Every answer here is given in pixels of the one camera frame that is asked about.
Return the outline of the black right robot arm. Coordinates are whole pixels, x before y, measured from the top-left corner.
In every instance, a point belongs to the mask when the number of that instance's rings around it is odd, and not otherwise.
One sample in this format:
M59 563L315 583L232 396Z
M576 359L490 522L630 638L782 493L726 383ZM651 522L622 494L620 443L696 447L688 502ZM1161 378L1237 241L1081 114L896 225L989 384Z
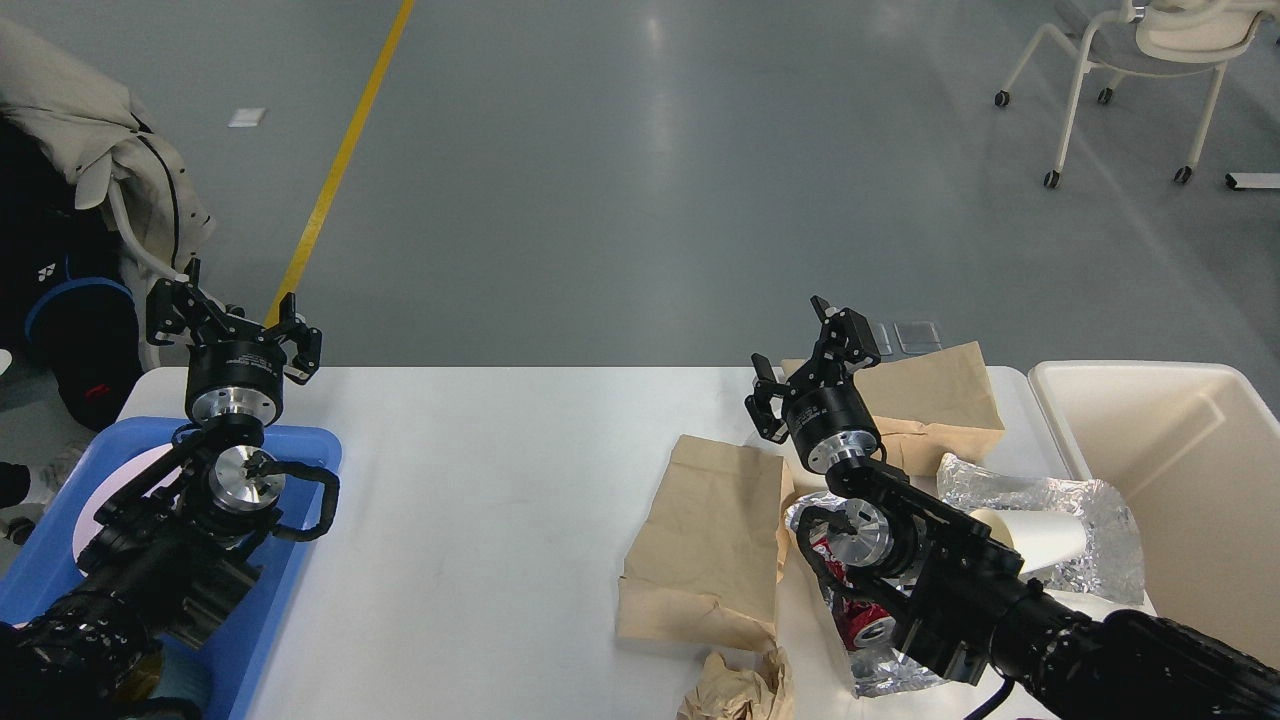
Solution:
M799 511L797 547L820 587L877 603L893 647L951 682L1004 683L973 712L983 719L1015 685L1061 719L1275 719L1277 671L1166 618L1117 610L1102 620L1020 579L1021 556L991 528L914 487L887 462L854 383L881 361L869 322L812 297L820 333L812 356L778 380L751 356L745 400L762 438L791 439L826 479L837 509Z

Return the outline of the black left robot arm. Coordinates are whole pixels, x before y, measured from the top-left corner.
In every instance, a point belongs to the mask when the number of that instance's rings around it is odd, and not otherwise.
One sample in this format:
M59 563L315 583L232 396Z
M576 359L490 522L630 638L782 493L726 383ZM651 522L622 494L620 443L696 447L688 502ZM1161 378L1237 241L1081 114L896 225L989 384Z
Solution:
M268 538L306 543L335 519L340 482L265 448L284 383L320 366L323 333L287 292L274 325L198 287L198 261L147 297L152 345L189 341L188 421L170 448L95 511L84 579L23 626L3 625L5 719L198 719L191 700L127 698L138 666L172 635L198 650L257 583Z

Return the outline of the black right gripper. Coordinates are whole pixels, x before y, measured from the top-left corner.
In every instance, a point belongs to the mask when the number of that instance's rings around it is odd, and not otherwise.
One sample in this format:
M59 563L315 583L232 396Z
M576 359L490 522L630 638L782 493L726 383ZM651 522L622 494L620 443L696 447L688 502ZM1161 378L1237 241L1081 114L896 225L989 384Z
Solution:
M788 434L803 466L827 473L836 462L874 457L882 452L881 432L852 383L852 373L881 364L882 355L870 322L850 307L837 309L823 297L810 297L820 332L812 359L778 382L771 360L750 356L755 373L744 406L756 433L772 443ZM783 400L783 418L773 409Z

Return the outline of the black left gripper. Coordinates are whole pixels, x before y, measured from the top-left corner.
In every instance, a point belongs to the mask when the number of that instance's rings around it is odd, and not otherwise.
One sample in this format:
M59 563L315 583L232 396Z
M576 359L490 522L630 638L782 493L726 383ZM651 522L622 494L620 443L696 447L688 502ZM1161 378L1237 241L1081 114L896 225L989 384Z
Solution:
M186 415L205 424L219 415L252 416L265 427L284 410L284 374L306 386L321 365L323 332L297 310L296 292L279 301L276 322L259 343L244 338L244 318L219 305L198 287L201 260L193 258L184 281L157 279L146 297L146 342L168 346L187 337L189 366ZM285 360L282 350L292 343Z

